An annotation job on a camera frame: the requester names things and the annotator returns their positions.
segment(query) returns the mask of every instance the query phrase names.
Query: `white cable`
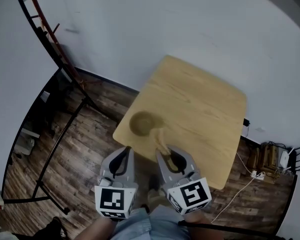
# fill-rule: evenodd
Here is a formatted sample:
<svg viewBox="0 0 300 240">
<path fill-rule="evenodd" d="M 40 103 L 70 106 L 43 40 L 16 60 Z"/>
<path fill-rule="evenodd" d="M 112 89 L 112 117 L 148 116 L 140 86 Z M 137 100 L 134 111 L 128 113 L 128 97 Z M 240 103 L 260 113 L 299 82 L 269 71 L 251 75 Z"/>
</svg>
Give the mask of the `white cable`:
<svg viewBox="0 0 300 240">
<path fill-rule="evenodd" d="M 291 152 L 294 151 L 294 149 L 295 149 L 295 147 L 293 147 L 293 148 L 290 150 L 288 156 L 290 156 Z"/>
<path fill-rule="evenodd" d="M 248 168 L 246 167 L 246 165 L 245 165 L 244 161 L 242 161 L 242 159 L 241 159 L 240 155 L 238 154 L 238 152 L 236 152 L 236 155 L 239 157 L 239 159 L 241 160 L 241 162 L 242 162 L 242 164 L 243 164 L 244 168 L 245 168 L 245 169 L 248 171 L 248 173 L 252 174 L 252 172 L 251 172 L 251 171 L 249 171 L 249 170 L 248 170 Z"/>
<path fill-rule="evenodd" d="M 236 153 L 236 154 L 237 154 L 237 156 L 240 158 L 240 160 L 241 160 L 241 162 L 242 162 L 244 168 L 245 168 L 250 174 L 252 174 L 252 173 L 248 170 L 248 168 L 246 167 L 245 163 L 242 161 L 240 155 L 239 155 L 238 153 Z M 234 195 L 234 197 L 233 197 L 233 198 L 231 199 L 231 201 L 227 204 L 227 206 L 224 207 L 224 208 L 222 209 L 222 211 L 219 212 L 219 214 L 213 219 L 213 221 L 211 221 L 211 223 L 213 223 L 213 222 L 219 217 L 219 215 L 222 214 L 222 213 L 224 212 L 224 210 L 228 208 L 228 206 L 232 203 L 232 201 L 237 197 L 237 195 L 239 195 L 239 193 L 240 193 L 242 190 L 244 190 L 246 187 L 248 187 L 249 184 L 250 184 L 255 178 L 259 177 L 261 174 L 265 175 L 266 173 L 265 173 L 264 171 L 262 171 L 262 172 L 260 172 L 258 175 L 256 175 L 255 177 L 253 177 L 252 180 L 250 180 L 250 182 L 249 182 L 247 185 L 245 185 L 242 189 L 240 189 L 240 190 L 238 191 L 238 193 L 236 193 L 236 194 Z"/>
<path fill-rule="evenodd" d="M 286 170 L 289 170 L 291 168 L 291 166 L 289 166 L 288 168 L 283 169 L 282 172 L 285 172 Z"/>
</svg>

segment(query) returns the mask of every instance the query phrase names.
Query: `black shoe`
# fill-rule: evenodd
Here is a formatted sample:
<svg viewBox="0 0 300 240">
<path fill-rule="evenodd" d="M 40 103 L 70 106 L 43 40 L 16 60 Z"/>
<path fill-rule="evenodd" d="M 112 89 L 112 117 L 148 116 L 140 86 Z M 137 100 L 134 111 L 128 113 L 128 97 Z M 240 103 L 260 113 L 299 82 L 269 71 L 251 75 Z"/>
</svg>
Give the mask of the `black shoe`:
<svg viewBox="0 0 300 240">
<path fill-rule="evenodd" d="M 62 226 L 61 220 L 58 217 L 53 217 L 52 221 L 56 221 L 60 226 L 60 237 L 62 239 L 68 239 L 68 234 L 64 226 Z"/>
<path fill-rule="evenodd" d="M 152 174 L 149 179 L 149 191 L 155 190 L 158 191 L 160 187 L 160 180 L 156 174 Z"/>
<path fill-rule="evenodd" d="M 148 205 L 146 205 L 145 203 L 142 204 L 142 205 L 140 206 L 140 208 L 144 208 L 147 214 L 150 213 L 150 209 L 149 209 Z"/>
</svg>

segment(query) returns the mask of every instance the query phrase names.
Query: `wooden table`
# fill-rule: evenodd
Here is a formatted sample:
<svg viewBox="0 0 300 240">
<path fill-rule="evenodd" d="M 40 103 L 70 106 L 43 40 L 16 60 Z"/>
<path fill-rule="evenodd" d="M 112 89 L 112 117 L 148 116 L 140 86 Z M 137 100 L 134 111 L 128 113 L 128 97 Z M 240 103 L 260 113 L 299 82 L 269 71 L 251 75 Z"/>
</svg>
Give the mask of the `wooden table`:
<svg viewBox="0 0 300 240">
<path fill-rule="evenodd" d="M 156 161 L 153 139 L 130 129 L 130 118 L 140 111 L 160 117 L 166 144 L 191 154 L 210 187 L 224 188 L 242 132 L 244 93 L 198 67 L 166 56 L 113 133 L 117 142 Z"/>
</svg>

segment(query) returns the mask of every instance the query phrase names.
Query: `white wall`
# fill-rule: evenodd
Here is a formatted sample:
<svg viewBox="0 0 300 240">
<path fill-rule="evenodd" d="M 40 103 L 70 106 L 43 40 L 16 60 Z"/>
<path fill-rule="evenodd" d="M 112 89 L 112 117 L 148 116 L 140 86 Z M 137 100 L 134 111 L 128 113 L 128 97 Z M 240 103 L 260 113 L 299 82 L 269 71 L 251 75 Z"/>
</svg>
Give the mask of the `white wall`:
<svg viewBox="0 0 300 240">
<path fill-rule="evenodd" d="M 17 132 L 58 69 L 17 0 L 0 0 L 0 190 Z"/>
<path fill-rule="evenodd" d="M 164 55 L 176 56 L 247 95 L 248 138 L 300 145 L 300 28 L 271 1 L 39 3 L 52 27 L 61 24 L 56 36 L 75 66 L 139 90 Z M 299 208 L 289 210 L 281 228 L 294 239 L 299 202 L 300 181 L 291 204 Z"/>
</svg>

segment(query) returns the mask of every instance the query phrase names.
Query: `metal frame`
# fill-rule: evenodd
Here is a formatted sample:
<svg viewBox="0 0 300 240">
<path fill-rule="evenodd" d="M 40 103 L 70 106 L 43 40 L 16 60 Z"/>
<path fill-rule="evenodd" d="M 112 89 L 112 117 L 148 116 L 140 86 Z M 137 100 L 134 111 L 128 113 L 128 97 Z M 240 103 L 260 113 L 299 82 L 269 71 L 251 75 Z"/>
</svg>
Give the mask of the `metal frame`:
<svg viewBox="0 0 300 240">
<path fill-rule="evenodd" d="M 47 190 L 46 186 L 43 183 L 43 177 L 45 175 L 45 172 L 48 168 L 48 165 L 52 159 L 52 157 L 54 156 L 57 147 L 59 146 L 59 143 L 61 142 L 61 140 L 63 139 L 64 135 L 66 134 L 68 128 L 70 127 L 70 125 L 72 124 L 72 122 L 74 121 L 74 119 L 77 117 L 78 113 L 80 112 L 80 110 L 85 106 L 85 105 L 89 105 L 91 106 L 93 109 L 95 109 L 98 113 L 100 113 L 104 118 L 106 119 L 110 119 L 113 120 L 115 122 L 117 122 L 116 118 L 112 115 L 105 115 L 105 112 L 103 112 L 95 103 L 94 101 L 89 97 L 89 95 L 85 92 L 85 90 L 80 86 L 80 84 L 76 81 L 76 79 L 73 77 L 73 75 L 69 72 L 69 69 L 66 67 L 66 65 L 62 62 L 60 56 L 58 56 L 57 52 L 54 50 L 54 48 L 52 47 L 51 43 L 49 42 L 49 40 L 46 37 L 46 34 L 44 33 L 44 31 L 40 28 L 40 27 L 36 27 L 36 25 L 34 24 L 32 18 L 25 6 L 25 3 L 23 2 L 23 0 L 18 0 L 21 9 L 23 10 L 23 13 L 25 15 L 25 17 L 27 18 L 27 20 L 29 21 L 29 24 L 31 25 L 33 31 L 35 32 L 35 34 L 37 35 L 38 39 L 41 41 L 43 47 L 46 49 L 46 51 L 49 53 L 49 55 L 51 56 L 51 58 L 54 60 L 55 64 L 58 66 L 58 70 L 56 71 L 55 74 L 59 73 L 61 69 L 63 69 L 67 75 L 70 77 L 70 79 L 72 80 L 72 83 L 75 85 L 75 87 L 77 87 L 81 93 L 84 95 L 84 99 L 82 100 L 82 102 L 80 103 L 80 105 L 77 107 L 77 109 L 75 110 L 75 112 L 72 114 L 71 118 L 69 119 L 69 121 L 67 122 L 66 126 L 64 127 L 64 129 L 62 130 L 61 134 L 59 135 L 57 141 L 55 142 L 47 160 L 45 161 L 45 164 L 42 168 L 42 171 L 40 173 L 40 176 L 38 178 L 38 180 L 36 181 L 36 185 L 32 194 L 31 198 L 25 198 L 25 199 L 3 199 L 5 204 L 21 204 L 21 203 L 32 203 L 32 202 L 39 202 L 39 201 L 45 201 L 45 200 L 51 200 L 55 206 L 57 206 L 65 215 L 68 214 L 68 212 L 70 211 L 69 208 L 65 207 L 62 208 L 58 202 L 53 198 L 53 196 L 50 194 L 50 192 Z M 9 167 L 9 161 L 11 159 L 11 155 L 13 153 L 14 150 L 14 146 L 16 144 L 16 141 L 18 139 L 18 136 L 21 132 L 21 129 L 23 127 L 23 125 L 25 124 L 26 118 L 23 120 L 19 131 L 14 139 L 13 145 L 11 147 L 10 150 L 10 154 L 7 160 L 7 164 L 5 167 L 5 171 L 4 171 L 4 176 L 3 176 L 3 183 L 2 183 L 2 189 L 1 189 L 1 196 L 4 196 L 4 190 L 5 190 L 5 182 L 6 182 L 6 177 L 7 177 L 7 171 L 8 171 L 8 167 Z M 46 196 L 44 197 L 36 197 L 38 189 L 41 188 L 42 191 L 45 193 Z"/>
<path fill-rule="evenodd" d="M 64 60 L 66 61 L 66 63 L 68 64 L 68 68 L 69 71 L 71 72 L 71 74 L 74 76 L 74 78 L 78 79 L 80 84 L 82 86 L 84 86 L 84 80 L 81 78 L 81 76 L 78 74 L 78 72 L 76 71 L 76 69 L 74 68 L 74 66 L 72 65 L 72 63 L 70 62 L 70 60 L 68 59 L 66 53 L 64 52 L 64 50 L 62 49 L 61 45 L 59 44 L 56 36 L 55 36 L 55 32 L 57 30 L 57 28 L 59 27 L 59 23 L 56 25 L 56 27 L 54 28 L 54 30 L 51 29 L 49 23 L 46 20 L 46 17 L 43 13 L 43 11 L 40 8 L 40 5 L 38 3 L 38 0 L 32 0 L 32 3 L 34 5 L 35 10 L 37 11 L 38 15 L 34 15 L 31 18 L 37 18 L 39 17 L 41 20 L 42 25 L 45 27 L 46 31 L 49 33 L 51 39 L 53 40 L 56 48 L 59 50 L 59 52 L 61 53 L 61 55 L 63 56 Z"/>
<path fill-rule="evenodd" d="M 244 234 L 244 235 L 248 235 L 248 236 L 267 238 L 268 240 L 281 240 L 282 239 L 281 237 L 276 236 L 274 234 L 256 231 L 256 230 L 252 230 L 252 229 L 245 229 L 245 228 L 238 228 L 238 227 L 231 227 L 231 226 L 219 226 L 219 225 L 204 224 L 204 223 L 197 224 L 197 223 L 186 222 L 185 220 L 179 221 L 178 226 L 184 226 L 184 227 L 188 227 L 188 228 L 202 228 L 202 229 L 233 232 L 233 233 L 239 233 L 239 234 Z"/>
</svg>

